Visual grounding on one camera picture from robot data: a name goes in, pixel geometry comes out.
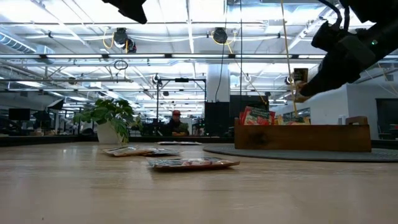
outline white pot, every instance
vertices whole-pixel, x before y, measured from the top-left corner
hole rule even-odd
[[[109,121],[97,125],[97,135],[100,144],[121,144],[123,140],[122,137],[116,133]]]

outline green leaves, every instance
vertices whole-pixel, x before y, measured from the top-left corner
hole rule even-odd
[[[133,110],[126,100],[102,100],[95,102],[94,108],[85,108],[83,112],[77,113],[73,117],[73,122],[96,122],[104,124],[110,121],[115,131],[123,138],[123,142],[128,142],[129,133],[127,125],[137,126],[142,130],[141,119],[134,120]]]

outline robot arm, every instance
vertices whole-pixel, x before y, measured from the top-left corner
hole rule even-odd
[[[327,52],[318,73],[300,90],[303,96],[337,89],[353,83],[359,74],[398,49],[398,0],[341,0],[361,22],[375,22],[368,30],[348,32],[348,25],[325,22],[315,34],[312,45]]]

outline computer monitor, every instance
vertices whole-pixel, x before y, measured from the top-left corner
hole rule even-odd
[[[8,119],[12,121],[29,121],[30,109],[28,108],[9,108]]]

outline yellow cable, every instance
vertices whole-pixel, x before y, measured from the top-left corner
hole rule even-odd
[[[284,0],[280,0],[280,6],[282,8],[282,22],[284,24],[284,32],[285,32],[285,47],[286,47],[286,58],[287,58],[287,67],[289,69],[289,77],[291,80],[293,80],[292,72],[290,71],[290,59],[289,59],[289,47],[287,46],[287,34],[286,34],[286,21],[285,21],[285,10],[284,10]],[[296,102],[294,98],[294,86],[293,86],[293,81],[290,82],[290,91],[292,93],[292,98],[293,98],[293,109],[294,109],[294,115],[297,117],[297,107],[296,107]]]
[[[216,41],[216,40],[214,39],[214,37],[213,37],[213,34],[214,34],[214,31],[211,33],[211,38],[213,39],[213,41],[214,41],[216,44],[218,44],[218,45],[224,45],[224,44],[217,43],[217,41]],[[231,44],[232,42],[234,42],[235,40],[236,40],[236,33],[234,32],[234,39],[231,40],[231,41],[228,42],[228,43],[225,43],[225,44],[228,46],[229,52],[231,52],[231,54],[233,54],[234,52],[232,51],[232,48],[231,48],[230,44]],[[261,96],[261,93],[259,93],[259,92],[256,90],[256,87],[254,87],[253,83],[252,83],[249,79],[248,79],[248,82],[249,82],[250,85],[254,88],[254,91],[255,91],[256,93],[259,94],[259,96],[260,96],[262,102],[266,105],[267,102],[266,102],[265,99]]]
[[[224,45],[224,44],[220,44],[220,43],[218,43],[215,39],[214,39],[214,37],[213,37],[213,34],[214,34],[214,31],[213,32],[211,32],[211,38],[214,40],[214,43],[216,43],[216,44],[218,44],[218,45]],[[236,39],[236,33],[234,32],[234,39],[233,40],[231,40],[229,43],[225,43],[226,45],[229,45],[229,44],[231,44],[232,42],[234,42],[235,41],[235,39]]]
[[[381,67],[381,65],[380,65],[379,62],[377,63],[377,65],[378,65],[379,68],[383,71],[384,78],[385,78],[386,81],[387,81],[387,75],[386,75],[384,69]],[[393,84],[391,84],[390,82],[388,82],[388,84],[390,84],[390,86],[391,86],[391,88],[394,90],[394,92],[398,94],[398,91],[395,89],[395,87],[393,86]]]
[[[106,35],[106,31],[104,32],[104,39],[102,39],[102,41],[103,41],[103,43],[104,43],[104,46],[105,46],[107,49],[111,49],[111,48],[113,47],[114,32],[112,33],[112,43],[111,43],[111,46],[106,45],[106,42],[105,42],[105,35]]]

